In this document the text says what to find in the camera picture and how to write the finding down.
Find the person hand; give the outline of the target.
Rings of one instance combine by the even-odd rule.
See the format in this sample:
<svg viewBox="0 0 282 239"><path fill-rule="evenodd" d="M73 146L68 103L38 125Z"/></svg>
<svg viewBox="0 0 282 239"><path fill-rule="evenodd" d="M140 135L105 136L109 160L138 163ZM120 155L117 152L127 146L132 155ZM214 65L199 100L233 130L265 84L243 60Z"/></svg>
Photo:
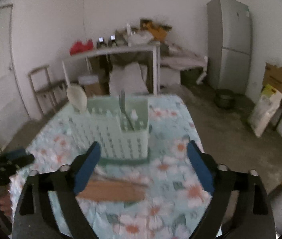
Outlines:
<svg viewBox="0 0 282 239"><path fill-rule="evenodd" d="M11 217L12 202L10 200L9 194L6 194L0 198L0 210L5 214L6 217Z"/></svg>

